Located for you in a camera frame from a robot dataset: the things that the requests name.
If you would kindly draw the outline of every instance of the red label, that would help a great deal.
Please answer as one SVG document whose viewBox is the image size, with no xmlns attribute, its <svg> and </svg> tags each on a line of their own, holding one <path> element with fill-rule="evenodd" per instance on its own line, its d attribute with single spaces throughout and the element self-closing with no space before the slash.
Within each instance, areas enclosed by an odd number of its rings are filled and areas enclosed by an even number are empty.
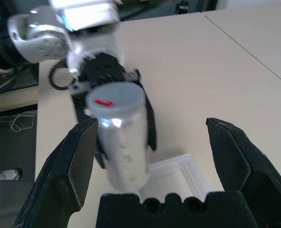
<svg viewBox="0 0 281 228">
<path fill-rule="evenodd" d="M 102 106 L 108 107 L 108 108 L 114 106 L 114 103 L 111 102 L 111 101 L 103 102 L 103 101 L 100 101 L 100 100 L 95 100 L 95 103 L 98 104 L 98 105 L 102 105 Z"/>
</svg>

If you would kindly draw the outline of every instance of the clear plastic container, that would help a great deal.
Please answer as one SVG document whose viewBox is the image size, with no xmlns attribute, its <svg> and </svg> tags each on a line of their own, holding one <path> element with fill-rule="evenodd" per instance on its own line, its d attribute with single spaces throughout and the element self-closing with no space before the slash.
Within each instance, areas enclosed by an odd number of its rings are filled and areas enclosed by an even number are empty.
<svg viewBox="0 0 281 228">
<path fill-rule="evenodd" d="M 169 193 L 178 194 L 182 201 L 190 196 L 204 201 L 209 192 L 208 184 L 189 154 L 153 163 L 149 171 L 148 182 L 135 192 L 141 202 L 156 198 L 163 203 Z"/>
</svg>

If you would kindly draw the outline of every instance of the beige table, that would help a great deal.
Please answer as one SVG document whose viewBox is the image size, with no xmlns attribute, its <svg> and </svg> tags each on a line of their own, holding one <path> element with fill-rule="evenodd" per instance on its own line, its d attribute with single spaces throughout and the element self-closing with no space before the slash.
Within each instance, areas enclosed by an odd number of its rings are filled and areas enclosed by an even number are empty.
<svg viewBox="0 0 281 228">
<path fill-rule="evenodd" d="M 281 175 L 281 80 L 203 14 L 125 22 L 117 33 L 126 68 L 138 68 L 155 110 L 153 160 L 189 153 L 211 190 L 222 190 L 214 168 L 207 117 L 244 129 Z M 47 81 L 40 65 L 36 174 L 76 123 L 68 91 Z M 69 227 L 95 227 L 100 196 L 116 192 L 94 162 L 87 198 Z"/>
<path fill-rule="evenodd" d="M 203 14 L 281 78 L 281 4 Z"/>
<path fill-rule="evenodd" d="M 38 87 L 19 89 L 0 95 L 0 112 L 38 103 Z"/>
</svg>

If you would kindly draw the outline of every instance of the black cable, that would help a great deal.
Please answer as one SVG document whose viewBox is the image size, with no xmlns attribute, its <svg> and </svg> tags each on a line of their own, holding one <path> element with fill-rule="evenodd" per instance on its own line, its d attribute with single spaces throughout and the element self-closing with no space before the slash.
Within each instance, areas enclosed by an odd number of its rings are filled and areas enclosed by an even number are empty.
<svg viewBox="0 0 281 228">
<path fill-rule="evenodd" d="M 20 69 L 19 71 L 17 69 L 14 70 L 14 74 L 13 76 L 7 80 L 6 82 L 2 83 L 0 85 L 0 90 L 4 90 L 5 87 L 7 87 L 8 85 L 10 85 L 18 76 L 20 76 L 25 70 L 27 70 L 29 68 L 29 65 L 24 66 L 22 69 Z M 7 90 L 4 90 L 2 92 L 0 92 L 0 94 L 2 93 L 6 93 L 8 92 L 9 88 L 7 88 Z"/>
<path fill-rule="evenodd" d="M 55 65 L 53 66 L 53 68 L 51 69 L 51 71 L 50 71 L 50 73 L 49 73 L 49 76 L 48 76 L 48 79 L 49 79 L 50 85 L 51 85 L 54 89 L 57 89 L 57 90 L 67 90 L 67 89 L 68 89 L 68 86 L 61 87 L 61 86 L 56 85 L 55 82 L 54 82 L 55 71 L 56 71 L 57 69 L 60 69 L 60 68 L 67 68 L 67 67 L 68 67 L 68 66 L 67 66 L 67 64 L 66 64 L 66 59 L 63 59 L 63 60 L 59 61 L 57 64 L 55 64 Z M 76 79 L 74 78 L 74 79 L 72 80 L 72 82 L 71 82 L 69 85 L 74 84 L 75 81 L 76 81 Z"/>
</svg>

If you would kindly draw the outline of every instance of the cylinder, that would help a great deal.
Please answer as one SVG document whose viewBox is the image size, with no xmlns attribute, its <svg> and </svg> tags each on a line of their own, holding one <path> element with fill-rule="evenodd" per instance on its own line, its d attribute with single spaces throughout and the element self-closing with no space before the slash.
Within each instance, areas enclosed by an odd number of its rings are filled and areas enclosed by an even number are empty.
<svg viewBox="0 0 281 228">
<path fill-rule="evenodd" d="M 132 192 L 148 180 L 145 92 L 130 82 L 102 85 L 87 96 L 98 119 L 98 138 L 106 155 L 108 179 L 123 192 Z"/>
</svg>

